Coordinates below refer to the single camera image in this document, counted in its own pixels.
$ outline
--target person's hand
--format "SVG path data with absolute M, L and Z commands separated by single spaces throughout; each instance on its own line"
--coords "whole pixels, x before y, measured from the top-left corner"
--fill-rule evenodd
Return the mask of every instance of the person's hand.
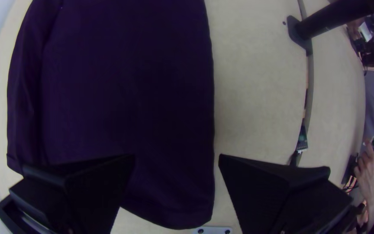
M 370 142 L 366 142 L 366 151 L 358 158 L 355 175 L 360 192 L 366 201 L 374 202 L 374 151 Z
M 360 192 L 367 202 L 369 213 L 368 230 L 374 224 L 374 151 L 371 143 L 366 142 L 366 151 L 359 157 L 355 175 Z
M 353 41 L 360 39 L 361 34 L 359 33 L 358 28 L 364 22 L 364 18 L 353 20 L 347 23 L 347 30 Z

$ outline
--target folded garment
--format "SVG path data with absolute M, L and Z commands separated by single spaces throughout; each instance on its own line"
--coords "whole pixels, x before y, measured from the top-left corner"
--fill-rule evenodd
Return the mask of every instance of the folded garment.
M 8 77 L 8 166 L 120 154 L 122 207 L 185 229 L 213 210 L 213 58 L 203 0 L 33 0 Z

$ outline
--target fabric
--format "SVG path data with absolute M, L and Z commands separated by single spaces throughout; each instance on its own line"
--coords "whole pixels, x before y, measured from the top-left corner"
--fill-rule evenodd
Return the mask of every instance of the fabric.
M 364 76 L 364 86 L 366 95 L 366 115 L 364 118 L 363 139 L 371 139 L 374 137 L 374 71 L 368 71 L 366 73 Z
M 8 166 L 134 154 L 122 207 L 209 221 L 213 58 L 203 0 L 33 0 L 8 77 Z

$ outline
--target purple shirt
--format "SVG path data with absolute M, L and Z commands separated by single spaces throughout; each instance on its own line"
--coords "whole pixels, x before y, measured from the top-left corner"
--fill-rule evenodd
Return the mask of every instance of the purple shirt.
M 8 77 L 8 166 L 134 154 L 122 207 L 211 219 L 213 58 L 203 0 L 33 0 Z

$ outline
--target finger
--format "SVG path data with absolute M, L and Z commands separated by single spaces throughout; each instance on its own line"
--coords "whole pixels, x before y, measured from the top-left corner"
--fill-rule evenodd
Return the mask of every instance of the finger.
M 367 157 L 372 159 L 374 158 L 374 150 L 373 150 L 373 147 L 372 147 L 372 144 L 366 144 L 366 152 L 367 152 Z
M 359 178 L 359 177 L 361 176 L 361 174 L 360 174 L 360 170 L 359 170 L 359 167 L 358 167 L 358 166 L 355 167 L 354 172 L 355 172 L 355 176 L 356 176 L 356 178 Z
M 357 160 L 358 164 L 359 164 L 359 169 L 360 171 L 362 172 L 363 170 L 365 170 L 365 165 L 364 165 L 364 160 L 363 160 L 363 156 L 359 157 L 359 159 Z

